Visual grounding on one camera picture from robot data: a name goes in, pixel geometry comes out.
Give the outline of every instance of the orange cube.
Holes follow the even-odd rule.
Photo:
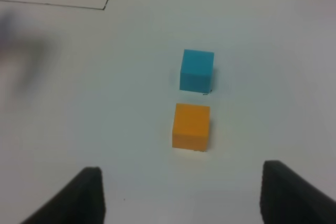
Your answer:
[[[210,107],[178,103],[173,126],[173,147],[206,151],[209,127]]]

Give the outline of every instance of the blue cube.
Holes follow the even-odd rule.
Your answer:
[[[184,50],[180,90],[209,94],[214,69],[213,52]]]

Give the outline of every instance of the cube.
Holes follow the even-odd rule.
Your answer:
[[[209,94],[214,68],[213,52],[184,50],[180,90]]]
[[[205,152],[209,139],[210,107],[176,105],[173,148]]]

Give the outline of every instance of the wooden block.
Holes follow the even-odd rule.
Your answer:
[[[205,152],[209,139],[210,107],[176,105],[173,147]]]

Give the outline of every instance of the white table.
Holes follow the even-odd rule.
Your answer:
[[[106,223],[260,224],[263,162],[336,198],[334,0],[110,0],[105,11],[0,4],[46,43],[0,65],[0,219],[15,224],[83,167],[103,169]],[[215,52],[210,95],[179,91],[183,49]],[[177,102],[211,106],[207,153],[171,148]]]

